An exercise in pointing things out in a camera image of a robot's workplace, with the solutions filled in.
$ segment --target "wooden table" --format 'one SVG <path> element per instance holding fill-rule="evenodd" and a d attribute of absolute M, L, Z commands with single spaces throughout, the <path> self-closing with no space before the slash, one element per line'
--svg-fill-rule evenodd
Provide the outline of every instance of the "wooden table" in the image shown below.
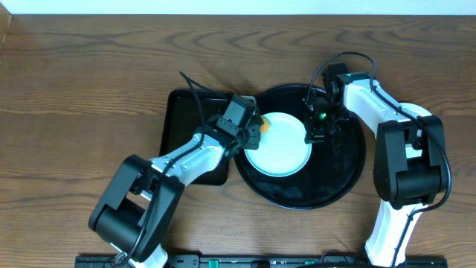
<path fill-rule="evenodd" d="M 72 267 L 79 254 L 114 252 L 88 229 L 89 215 L 125 157 L 158 154 L 167 96 L 186 86 L 179 70 L 252 95 L 308 83 L 325 58 L 349 50 L 376 59 L 395 99 L 444 123 L 454 190 L 421 217 L 407 253 L 476 266 L 476 18 L 469 16 L 14 16 L 0 52 L 0 266 Z M 345 61 L 355 71 L 370 67 Z M 357 251 L 379 207 L 368 129 L 366 139 L 359 182 L 326 208 L 278 208 L 248 188 L 233 163 L 223 186 L 191 185 L 165 247 Z"/>

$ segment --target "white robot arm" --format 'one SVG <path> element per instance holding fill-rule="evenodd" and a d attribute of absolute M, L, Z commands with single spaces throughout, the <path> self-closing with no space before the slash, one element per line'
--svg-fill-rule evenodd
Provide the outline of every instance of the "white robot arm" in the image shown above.
<path fill-rule="evenodd" d="M 316 97 L 321 93 L 313 92 L 305 103 L 311 111 L 310 118 L 322 118 L 319 113 L 329 111 L 328 106 L 338 108 L 328 122 L 307 121 L 318 125 L 307 127 L 306 142 L 319 142 L 332 135 L 334 122 L 350 116 L 349 112 L 373 131 L 377 141 L 373 179 L 382 200 L 373 233 L 364 248 L 372 265 L 392 267 L 405 261 L 405 248 L 419 212 L 427 209 L 437 193 L 451 187 L 451 178 L 446 172 L 449 165 L 444 163 L 447 158 L 436 148 L 444 144 L 439 118 L 415 104 L 398 103 L 372 76 L 366 72 L 351 74 L 343 63 L 330 65 L 322 77 L 325 100 Z M 425 131 L 430 134 L 410 119 L 418 117 L 422 117 Z"/>
<path fill-rule="evenodd" d="M 182 147 L 149 161 L 125 159 L 89 218 L 89 228 L 121 252 L 115 265 L 163 267 L 161 240 L 184 188 L 238 149 L 256 150 L 261 124 L 254 98 L 233 96 L 225 114 L 198 128 Z M 148 208 L 127 199 L 128 192 L 149 200 Z"/>
<path fill-rule="evenodd" d="M 389 101 L 395 106 L 402 106 L 408 114 L 415 118 L 418 116 L 431 115 L 425 109 L 412 104 L 400 104 L 394 100 L 389 94 L 383 91 L 378 81 L 374 80 L 376 89 L 379 90 Z M 378 125 L 386 121 L 405 122 L 410 121 L 405 116 L 396 112 L 388 104 L 383 102 L 376 93 L 370 88 L 368 79 L 358 80 L 344 89 L 344 106 L 351 112 L 354 112 L 377 136 Z M 407 159 L 413 157 L 421 157 L 422 150 L 415 150 L 411 144 L 405 146 L 405 154 Z M 390 202 L 380 201 L 379 214 L 373 228 L 372 235 L 365 243 L 365 251 L 370 262 L 373 265 L 381 267 L 390 267 L 395 248 L 398 245 L 400 236 L 403 233 L 405 224 L 407 223 L 410 212 L 426 207 L 422 203 L 404 205 L 401 209 L 396 210 Z M 410 227 L 405 234 L 403 244 L 399 250 L 396 259 L 396 265 L 405 261 L 405 248 L 410 239 L 411 232 L 421 214 L 417 214 L 411 222 Z"/>

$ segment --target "black cable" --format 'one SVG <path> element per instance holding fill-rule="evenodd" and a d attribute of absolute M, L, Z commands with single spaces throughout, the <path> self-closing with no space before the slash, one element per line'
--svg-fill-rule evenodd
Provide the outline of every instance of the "black cable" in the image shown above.
<path fill-rule="evenodd" d="M 445 149 L 443 148 L 443 146 L 441 145 L 441 143 L 437 140 L 437 138 L 434 136 L 433 133 L 431 133 L 428 128 L 418 119 L 414 118 L 413 116 L 409 115 L 408 113 L 402 111 L 402 107 L 397 107 L 396 105 L 394 105 L 392 102 L 390 102 L 387 98 L 385 98 L 382 94 L 380 94 L 379 90 L 377 90 L 377 86 L 373 85 L 373 79 L 375 78 L 375 73 L 377 71 L 377 64 L 376 62 L 369 56 L 367 56 L 366 54 L 363 54 L 363 53 L 359 53 L 359 52 L 353 52 L 353 51 L 348 51 L 348 52 L 341 52 L 339 54 L 336 54 L 334 56 L 331 56 L 329 59 L 325 60 L 318 68 L 317 70 L 315 71 L 314 75 L 312 76 L 312 79 L 311 79 L 311 83 L 309 84 L 309 91 L 308 91 L 308 94 L 307 94 L 307 99 L 306 101 L 309 101 L 309 96 L 311 94 L 311 88 L 312 88 L 312 84 L 314 83 L 314 80 L 315 78 L 317 77 L 319 71 L 322 69 L 323 66 L 325 66 L 330 60 L 333 60 L 335 59 L 336 57 L 340 57 L 342 55 L 347 55 L 347 54 L 352 54 L 352 55 L 358 55 L 358 56 L 362 56 L 366 59 L 368 59 L 372 64 L 373 64 L 373 70 L 372 70 L 372 73 L 370 74 L 370 88 L 376 93 L 376 95 L 382 100 L 384 101 L 386 104 L 388 104 L 388 106 L 390 106 L 392 109 L 394 109 L 396 112 L 400 113 L 401 115 L 405 116 L 406 118 L 410 119 L 410 121 L 412 121 L 413 123 L 415 123 L 421 130 L 422 132 L 424 132 L 429 138 L 430 140 L 437 146 L 437 149 L 438 149 L 438 152 L 440 153 L 441 157 L 443 158 L 443 164 L 445 166 L 445 170 L 446 170 L 446 176 L 448 177 L 448 184 L 446 186 L 446 191 L 445 191 L 445 194 L 443 195 L 443 198 L 438 202 L 436 203 L 435 205 L 432 205 L 432 206 L 429 206 L 429 207 L 426 207 L 426 208 L 421 208 L 421 209 L 417 209 L 415 211 L 412 211 L 409 215 L 408 215 L 408 219 L 407 219 L 407 222 L 405 224 L 405 227 L 403 229 L 403 232 L 402 232 L 402 235 L 400 236 L 400 239 L 399 239 L 399 242 L 397 244 L 397 247 L 395 248 L 395 254 L 393 255 L 393 259 L 392 259 L 392 264 L 390 267 L 394 268 L 395 267 L 395 263 L 396 263 L 396 257 L 398 256 L 398 253 L 399 253 L 399 250 L 400 248 L 402 247 L 402 244 L 403 244 L 403 240 L 405 239 L 405 236 L 407 234 L 407 231 L 408 231 L 408 228 L 410 226 L 410 223 L 414 220 L 414 215 L 417 214 L 417 213 L 422 213 L 422 212 L 426 212 L 426 211 L 432 211 L 434 209 L 437 209 L 439 208 L 440 206 L 442 206 L 446 200 L 448 200 L 449 198 L 449 195 L 451 194 L 451 184 L 452 184 L 452 177 L 451 177 L 451 168 L 450 168 L 450 165 L 449 165 L 449 160 L 448 160 L 448 157 L 446 156 L 446 153 L 445 153 Z"/>
<path fill-rule="evenodd" d="M 209 88 L 206 87 L 206 86 L 202 86 L 201 84 L 197 83 L 195 80 L 193 80 L 193 79 L 191 79 L 191 78 L 189 78 L 189 77 L 187 77 L 187 78 L 185 78 L 185 79 L 190 80 L 190 82 L 191 82 L 192 84 L 198 86 L 200 89 L 203 89 L 203 90 L 205 90 L 206 92 L 214 93 L 215 95 L 218 95 L 218 96 L 220 96 L 220 97 L 222 97 L 222 98 L 224 98 L 224 99 L 226 99 L 226 100 L 229 100 L 229 99 L 230 99 L 229 96 L 227 96 L 227 95 L 225 95 L 225 94 L 223 94 L 223 93 L 221 93 L 221 92 L 214 91 L 213 89 L 209 89 Z"/>
<path fill-rule="evenodd" d="M 329 61 L 335 59 L 336 57 L 340 57 L 342 55 L 357 55 L 357 56 L 361 56 L 361 57 L 364 57 L 364 58 L 367 58 L 369 61 L 372 62 L 373 64 L 373 72 L 372 72 L 372 76 L 370 78 L 370 85 L 373 85 L 373 78 L 375 76 L 375 73 L 377 71 L 377 64 L 372 60 L 372 58 L 370 58 L 369 56 L 367 56 L 366 54 L 363 54 L 363 53 L 360 53 L 360 52 L 354 52 L 354 51 L 346 51 L 346 52 L 341 52 L 339 54 L 336 54 L 334 56 L 331 56 L 329 59 L 325 60 L 314 72 L 314 75 L 312 75 L 312 79 L 311 79 L 311 83 L 309 84 L 309 91 L 307 92 L 307 97 L 306 97 L 306 103 L 309 102 L 309 98 L 311 96 L 311 88 L 314 84 L 314 80 L 315 78 L 318 76 L 319 74 L 319 71 L 322 69 L 322 67 L 324 67 Z"/>
<path fill-rule="evenodd" d="M 146 234 L 147 225 L 149 223 L 150 216 L 152 215 L 152 210 L 153 210 L 154 205 L 155 205 L 155 199 L 157 198 L 158 192 L 160 190 L 162 178 L 165 176 L 165 174 L 167 174 L 167 171 L 170 169 L 170 167 L 172 167 L 172 165 L 175 164 L 180 158 L 186 156 L 188 153 L 191 153 L 194 150 L 201 147 L 202 143 L 203 143 L 203 140 L 205 139 L 206 121 L 205 121 L 205 115 L 203 114 L 202 103 L 199 100 L 199 96 L 196 93 L 196 89 L 192 85 L 191 79 L 183 71 L 180 71 L 180 75 L 182 77 L 184 77 L 185 80 L 187 81 L 188 86 L 190 87 L 190 90 L 192 91 L 193 96 L 195 98 L 195 102 L 197 104 L 197 107 L 199 108 L 199 114 L 200 114 L 201 120 L 202 120 L 202 132 L 203 132 L 202 136 L 200 137 L 200 141 L 197 144 L 195 144 L 193 147 L 184 151 L 183 153 L 179 154 L 178 156 L 174 157 L 173 159 L 169 160 L 169 162 L 167 163 L 165 168 L 162 170 L 161 175 L 157 179 L 157 185 L 154 189 L 154 193 L 152 194 L 149 205 L 147 207 L 147 212 L 146 212 L 146 216 L 144 218 L 144 223 L 142 224 L 142 227 L 141 227 L 141 230 L 139 232 L 138 237 L 135 239 L 134 246 L 131 248 L 131 250 L 129 251 L 128 254 L 126 254 L 124 252 L 121 252 L 121 253 L 116 255 L 116 257 L 114 259 L 114 263 L 113 263 L 115 267 L 122 267 L 122 266 L 126 265 L 129 262 L 129 260 L 131 259 L 131 257 L 137 251 L 138 246 L 141 243 L 142 239 L 144 239 L 144 236 Z"/>

